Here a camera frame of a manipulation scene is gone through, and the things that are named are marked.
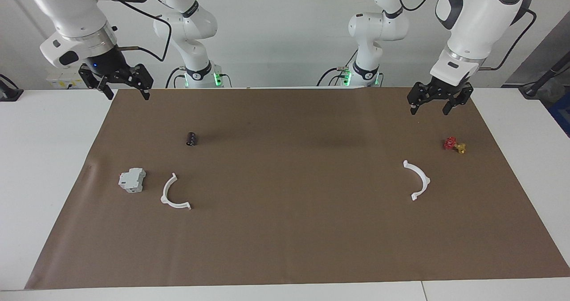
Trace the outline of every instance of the curved white bracket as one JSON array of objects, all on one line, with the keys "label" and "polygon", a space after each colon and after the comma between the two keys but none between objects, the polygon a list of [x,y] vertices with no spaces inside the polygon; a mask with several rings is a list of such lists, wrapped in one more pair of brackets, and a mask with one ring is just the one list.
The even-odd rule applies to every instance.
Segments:
[{"label": "curved white bracket", "polygon": [[415,201],[418,199],[418,196],[422,195],[423,192],[425,192],[428,188],[429,183],[431,183],[431,179],[429,179],[429,177],[426,176],[426,174],[419,168],[416,167],[416,165],[410,164],[407,161],[403,162],[403,167],[407,168],[407,169],[411,169],[412,171],[416,172],[419,177],[421,177],[422,182],[423,182],[423,186],[422,186],[422,190],[419,192],[415,192],[414,194],[411,195],[411,199],[412,201]]},{"label": "curved white bracket", "polygon": [[189,210],[192,209],[192,207],[190,206],[190,204],[188,202],[186,203],[181,203],[181,204],[175,204],[172,203],[171,201],[169,201],[168,199],[168,190],[171,188],[171,185],[176,182],[178,180],[178,178],[176,177],[175,173],[172,173],[172,177],[171,179],[168,180],[168,182],[164,185],[164,189],[163,189],[163,197],[160,198],[160,201],[163,204],[168,204],[173,208],[188,208]]}]

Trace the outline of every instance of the white tabletop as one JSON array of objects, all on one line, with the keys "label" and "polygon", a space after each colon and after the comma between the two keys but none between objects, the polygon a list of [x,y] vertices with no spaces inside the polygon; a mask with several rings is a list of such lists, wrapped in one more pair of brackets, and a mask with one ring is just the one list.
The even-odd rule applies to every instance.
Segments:
[{"label": "white tabletop", "polygon": [[[570,138],[540,102],[525,100],[517,90],[477,89],[472,98],[570,263]],[[18,102],[0,103],[0,299],[217,301],[271,295],[273,300],[570,300],[568,278],[18,291],[26,284],[109,106],[91,90],[27,91]]]}]

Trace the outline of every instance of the black stand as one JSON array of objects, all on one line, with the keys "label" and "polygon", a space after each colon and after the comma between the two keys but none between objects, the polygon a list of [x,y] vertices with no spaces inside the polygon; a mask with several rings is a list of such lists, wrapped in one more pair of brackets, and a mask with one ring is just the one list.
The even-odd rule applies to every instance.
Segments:
[{"label": "black stand", "polygon": [[534,99],[534,97],[536,96],[536,92],[538,92],[538,90],[542,86],[544,86],[546,82],[548,82],[551,78],[553,78],[554,75],[558,74],[560,70],[562,70],[562,68],[566,66],[566,64],[568,64],[569,62],[570,62],[570,52],[564,55],[562,59],[560,59],[554,66],[552,66],[552,68],[550,68],[548,72],[546,72],[535,84],[533,84],[533,86],[530,86],[527,89],[521,88],[520,91],[523,94],[523,96],[529,100]]},{"label": "black stand", "polygon": [[16,102],[23,92],[23,89],[10,88],[0,81],[0,102]]}]

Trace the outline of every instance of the green light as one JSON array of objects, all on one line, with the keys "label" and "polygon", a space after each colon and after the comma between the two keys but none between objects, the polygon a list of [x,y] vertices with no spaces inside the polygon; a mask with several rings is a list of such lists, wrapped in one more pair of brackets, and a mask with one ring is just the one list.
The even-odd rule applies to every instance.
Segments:
[{"label": "green light", "polygon": [[347,72],[344,78],[346,78],[346,80],[344,80],[343,82],[344,86],[350,86],[350,79],[352,78],[352,73]]},{"label": "green light", "polygon": [[214,73],[214,80],[216,80],[216,86],[220,86],[222,84],[222,80],[218,73]]}]

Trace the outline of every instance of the brown mat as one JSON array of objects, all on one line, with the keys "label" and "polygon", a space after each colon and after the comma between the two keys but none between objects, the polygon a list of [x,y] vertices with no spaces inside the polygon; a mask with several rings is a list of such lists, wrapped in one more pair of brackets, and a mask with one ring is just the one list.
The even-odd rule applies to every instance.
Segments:
[{"label": "brown mat", "polygon": [[121,90],[26,288],[570,276],[476,107],[407,92]]}]

